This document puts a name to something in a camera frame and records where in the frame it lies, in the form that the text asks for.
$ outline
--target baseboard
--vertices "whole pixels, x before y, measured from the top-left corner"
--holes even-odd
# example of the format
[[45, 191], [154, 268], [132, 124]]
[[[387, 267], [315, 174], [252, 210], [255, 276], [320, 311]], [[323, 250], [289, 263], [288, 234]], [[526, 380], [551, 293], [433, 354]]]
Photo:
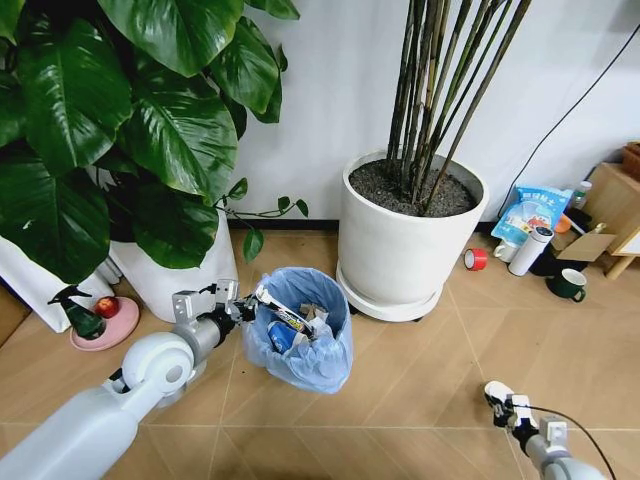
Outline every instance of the baseboard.
[[[251, 220], [251, 225], [260, 230], [325, 230], [328, 232], [338, 231], [338, 220], [286, 220], [286, 219], [258, 219]], [[480, 222], [476, 225], [475, 231], [480, 233], [491, 233], [496, 222]], [[229, 228], [247, 228], [246, 224], [233, 218], [229, 219]]]

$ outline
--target soil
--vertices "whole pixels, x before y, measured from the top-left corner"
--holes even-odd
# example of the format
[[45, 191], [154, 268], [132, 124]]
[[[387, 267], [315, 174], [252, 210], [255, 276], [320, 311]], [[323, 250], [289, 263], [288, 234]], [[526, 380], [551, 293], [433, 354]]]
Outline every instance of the soil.
[[[439, 170], [429, 172], [423, 201], [429, 198], [439, 172]], [[467, 187], [447, 173], [429, 206], [429, 210], [423, 215], [420, 205], [412, 204], [410, 198], [401, 198], [396, 183], [386, 175], [384, 160], [366, 163], [358, 167], [349, 175], [349, 183], [356, 192], [370, 202], [392, 212], [412, 217], [450, 217], [468, 212], [477, 205]]]

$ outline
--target white bottle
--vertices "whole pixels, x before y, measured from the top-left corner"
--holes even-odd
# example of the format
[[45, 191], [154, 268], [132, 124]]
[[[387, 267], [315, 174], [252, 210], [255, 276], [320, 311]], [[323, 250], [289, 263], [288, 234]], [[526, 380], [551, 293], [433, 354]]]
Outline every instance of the white bottle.
[[586, 180], [580, 182], [578, 188], [573, 192], [573, 198], [571, 199], [571, 206], [582, 210], [584, 204], [587, 203], [587, 193], [591, 190], [593, 184]]
[[536, 261], [538, 255], [542, 253], [547, 244], [553, 238], [553, 232], [546, 227], [536, 227], [529, 234], [529, 238], [518, 250], [516, 256], [509, 264], [509, 271], [519, 277], [529, 270], [529, 267]]

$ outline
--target pink plate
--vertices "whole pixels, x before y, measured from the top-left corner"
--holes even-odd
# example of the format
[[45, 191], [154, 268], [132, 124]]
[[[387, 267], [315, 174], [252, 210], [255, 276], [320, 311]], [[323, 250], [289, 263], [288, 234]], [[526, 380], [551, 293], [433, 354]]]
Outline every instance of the pink plate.
[[136, 302], [127, 297], [117, 297], [120, 302], [120, 311], [107, 319], [107, 328], [100, 337], [95, 340], [86, 340], [79, 337], [74, 329], [71, 329], [71, 345], [85, 352], [97, 352], [111, 348], [129, 336], [136, 328], [140, 311]]

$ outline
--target mug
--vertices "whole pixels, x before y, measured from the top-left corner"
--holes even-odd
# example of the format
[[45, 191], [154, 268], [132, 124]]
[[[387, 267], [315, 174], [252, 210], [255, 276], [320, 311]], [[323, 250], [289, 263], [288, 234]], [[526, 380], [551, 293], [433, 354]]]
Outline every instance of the mug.
[[587, 277], [573, 270], [565, 268], [555, 277], [547, 278], [547, 287], [555, 295], [562, 298], [570, 298], [574, 302], [581, 302], [587, 296], [584, 287], [587, 285]]
[[519, 248], [520, 247], [513, 243], [502, 240], [500, 242], [500, 245], [498, 245], [493, 251], [493, 256], [499, 258], [503, 262], [509, 263], [511, 260], [513, 260], [513, 257], [516, 256]]

